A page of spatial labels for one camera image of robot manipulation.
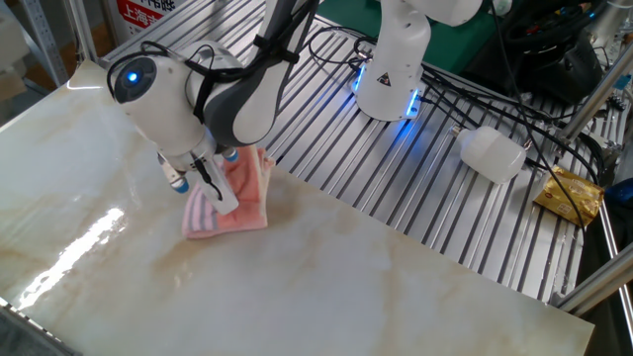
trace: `metal grating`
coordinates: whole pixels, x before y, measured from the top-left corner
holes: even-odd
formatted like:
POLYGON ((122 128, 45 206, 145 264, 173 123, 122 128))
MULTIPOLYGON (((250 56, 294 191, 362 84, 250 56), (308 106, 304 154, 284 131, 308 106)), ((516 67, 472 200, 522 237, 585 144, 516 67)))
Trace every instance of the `metal grating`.
MULTIPOLYGON (((223 43, 245 61, 263 12, 262 0, 191 1, 101 64, 108 66, 137 50, 144 40, 178 48, 202 38, 223 43)), ((331 25, 317 19, 311 34, 331 25)), ((352 46, 353 39, 344 34, 323 34, 314 41, 316 51, 333 60, 349 58, 352 46)), ((574 288, 582 235, 571 223, 531 203, 541 173, 524 169, 508 184, 491 183, 459 158, 456 141, 448 134, 453 121, 444 111, 461 121, 457 113, 444 105, 425 104, 416 120, 372 120, 355 105, 349 87, 353 78, 348 66, 316 62, 304 50, 275 126, 259 145, 295 176, 518 292, 547 302, 552 293, 574 288)), ((482 125, 524 143, 525 130, 515 122, 440 91, 482 125)), ((438 99, 429 91, 424 98, 434 103, 438 99)), ((491 103, 514 110, 504 102, 491 103)), ((553 116, 563 114, 548 101, 536 99, 531 105, 553 116)), ((592 130, 621 141, 625 120, 620 119, 625 117, 594 122, 592 130)), ((588 151, 579 150, 589 158, 588 151)), ((555 163, 587 176, 572 157, 555 163)))

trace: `green mat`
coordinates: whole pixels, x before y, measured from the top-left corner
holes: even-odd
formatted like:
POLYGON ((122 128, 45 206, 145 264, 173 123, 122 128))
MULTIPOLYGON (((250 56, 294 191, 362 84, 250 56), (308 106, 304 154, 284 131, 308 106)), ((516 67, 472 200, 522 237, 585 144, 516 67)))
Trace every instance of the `green mat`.
MULTIPOLYGON (((325 0, 317 12, 369 36, 375 37, 380 32, 380 3, 376 0, 325 0)), ((424 61, 459 74, 494 32, 495 20, 484 12, 456 28, 435 23, 424 61)))

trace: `white plastic container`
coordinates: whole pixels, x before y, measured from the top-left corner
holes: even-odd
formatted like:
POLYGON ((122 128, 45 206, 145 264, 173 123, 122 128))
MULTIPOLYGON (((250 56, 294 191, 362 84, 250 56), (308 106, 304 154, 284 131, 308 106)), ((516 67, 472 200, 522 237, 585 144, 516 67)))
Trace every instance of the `white plastic container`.
POLYGON ((497 184, 509 182, 525 162, 525 149, 493 128, 453 128, 453 134, 464 163, 497 184))

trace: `marble table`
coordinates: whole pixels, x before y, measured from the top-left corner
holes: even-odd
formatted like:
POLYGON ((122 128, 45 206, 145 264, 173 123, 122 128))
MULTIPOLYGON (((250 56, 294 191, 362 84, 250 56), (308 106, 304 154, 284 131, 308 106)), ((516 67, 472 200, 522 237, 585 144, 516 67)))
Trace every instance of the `marble table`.
POLYGON ((583 355, 592 325, 275 169, 266 230, 187 196, 84 63, 0 129, 0 297, 85 355, 583 355))

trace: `pink towel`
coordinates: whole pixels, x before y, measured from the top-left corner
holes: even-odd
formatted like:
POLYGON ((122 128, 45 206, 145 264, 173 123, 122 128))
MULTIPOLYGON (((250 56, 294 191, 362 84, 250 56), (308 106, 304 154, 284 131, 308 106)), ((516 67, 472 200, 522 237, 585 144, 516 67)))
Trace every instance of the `pink towel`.
POLYGON ((254 145, 237 149, 239 159, 225 161, 225 175, 239 207, 223 216, 218 214, 196 184, 185 208, 182 233, 188 238, 208 238, 225 232, 261 229, 268 226, 266 193, 270 170, 275 161, 265 157, 266 150, 254 145))

